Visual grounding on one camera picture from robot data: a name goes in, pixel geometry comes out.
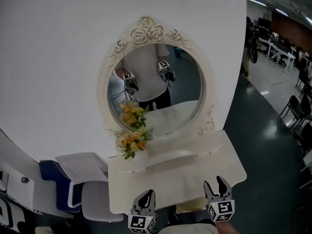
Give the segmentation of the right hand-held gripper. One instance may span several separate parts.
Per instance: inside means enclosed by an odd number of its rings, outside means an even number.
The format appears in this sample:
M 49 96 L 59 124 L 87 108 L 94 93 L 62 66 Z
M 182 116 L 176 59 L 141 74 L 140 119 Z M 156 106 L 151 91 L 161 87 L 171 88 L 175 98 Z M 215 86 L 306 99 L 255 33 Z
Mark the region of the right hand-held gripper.
M 219 185 L 219 196 L 220 198 L 232 197 L 232 188 L 230 184 L 221 176 L 216 177 Z M 204 181 L 203 188 L 205 197 L 209 202 L 208 214 L 213 222 L 228 221 L 232 218 L 235 211 L 234 200 L 219 201 L 218 194 L 214 194 L 212 188 L 207 181 Z

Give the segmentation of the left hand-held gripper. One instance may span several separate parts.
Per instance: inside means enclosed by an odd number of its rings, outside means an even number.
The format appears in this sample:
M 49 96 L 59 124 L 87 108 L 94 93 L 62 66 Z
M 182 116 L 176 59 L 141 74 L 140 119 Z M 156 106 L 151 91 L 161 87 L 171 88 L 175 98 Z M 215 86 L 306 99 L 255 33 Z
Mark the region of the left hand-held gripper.
M 156 194 L 154 190 L 146 190 L 137 196 L 132 205 L 134 212 L 154 213 L 156 206 Z M 156 223 L 156 214 L 152 215 L 128 215 L 128 229 L 133 233 L 151 233 Z

